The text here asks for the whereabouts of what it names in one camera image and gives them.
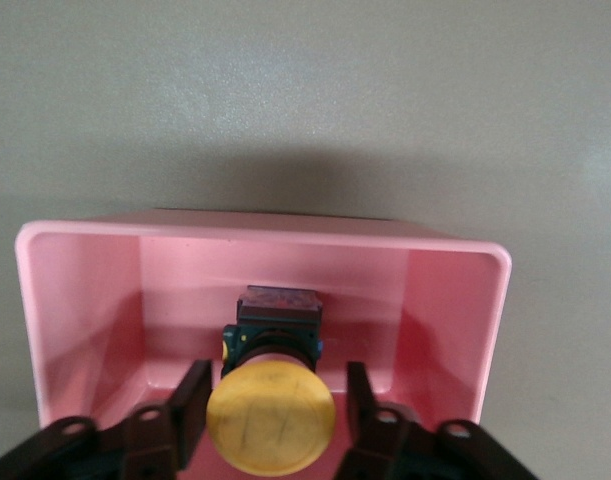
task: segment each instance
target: yellow button cap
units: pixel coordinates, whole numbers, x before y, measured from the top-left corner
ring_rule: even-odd
[[[320,378],[275,360],[233,370],[207,404],[207,430],[223,458],[266,477],[313,463],[329,445],[335,419],[334,399]]]

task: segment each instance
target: pink enclosure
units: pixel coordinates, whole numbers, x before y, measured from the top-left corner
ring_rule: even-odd
[[[499,245],[404,222],[188,210],[33,222],[16,254],[43,426],[82,414],[106,428],[165,398],[193,359],[220,371],[221,331],[248,284],[318,291],[317,373],[337,434],[294,479],[331,478],[347,448],[349,360],[428,428],[478,421],[511,266]],[[207,435],[192,472],[253,478]]]

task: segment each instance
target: bolt hole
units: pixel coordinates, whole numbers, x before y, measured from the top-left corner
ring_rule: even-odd
[[[465,428],[463,425],[460,425],[458,423],[452,423],[448,425],[447,432],[452,437],[456,437],[456,438],[469,438],[472,435],[467,428]]]
[[[154,420],[155,418],[158,418],[160,414],[161,412],[159,412],[158,409],[150,408],[149,410],[145,410],[144,412],[141,412],[139,415],[139,418],[144,422],[148,422],[150,420]]]
[[[70,423],[69,425],[63,427],[63,435],[76,435],[77,433],[85,430],[85,424],[81,422]]]
[[[390,412],[389,410],[381,410],[376,414],[376,418],[379,422],[382,423],[396,423],[398,422],[398,417],[394,412]]]

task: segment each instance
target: black mechanical part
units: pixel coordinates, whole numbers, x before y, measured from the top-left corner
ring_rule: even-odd
[[[322,304],[314,290],[250,285],[236,305],[236,325],[226,325],[221,376],[258,355],[279,353],[310,370],[321,356]]]
[[[170,480],[205,427],[210,361],[192,364],[166,402],[141,404],[98,431],[88,417],[57,420],[0,458],[0,480]]]
[[[0,480],[172,480],[205,427],[211,363],[197,361],[166,402],[137,405],[98,431],[87,417],[58,420],[0,458]],[[436,433],[405,408],[379,403],[365,366],[347,367],[353,446],[336,480],[537,480],[481,427],[450,420]]]
[[[365,365],[347,365],[347,418],[353,447],[336,480],[537,480],[478,425],[444,422],[436,434],[379,404]]]

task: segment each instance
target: gray background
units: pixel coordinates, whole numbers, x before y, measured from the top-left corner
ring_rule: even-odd
[[[482,423],[611,478],[611,2],[116,3],[0,1],[0,454],[37,428],[22,223],[264,210],[505,245]]]

